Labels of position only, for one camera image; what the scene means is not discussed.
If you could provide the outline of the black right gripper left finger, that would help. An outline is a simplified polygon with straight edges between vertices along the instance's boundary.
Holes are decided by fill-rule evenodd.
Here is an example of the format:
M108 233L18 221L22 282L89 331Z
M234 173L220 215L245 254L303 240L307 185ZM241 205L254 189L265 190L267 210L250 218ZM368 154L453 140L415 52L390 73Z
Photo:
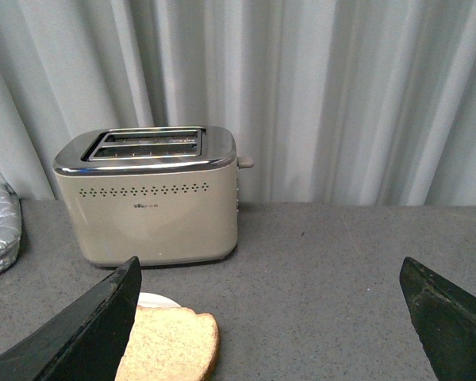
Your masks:
M113 380L141 287L132 257L37 331L0 355L0 380Z

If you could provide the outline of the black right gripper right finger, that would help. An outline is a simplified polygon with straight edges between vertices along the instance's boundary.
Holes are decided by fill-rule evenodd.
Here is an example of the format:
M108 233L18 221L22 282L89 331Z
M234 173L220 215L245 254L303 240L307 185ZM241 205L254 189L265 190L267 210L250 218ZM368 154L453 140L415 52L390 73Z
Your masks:
M476 380L476 297L412 257L399 282L438 380Z

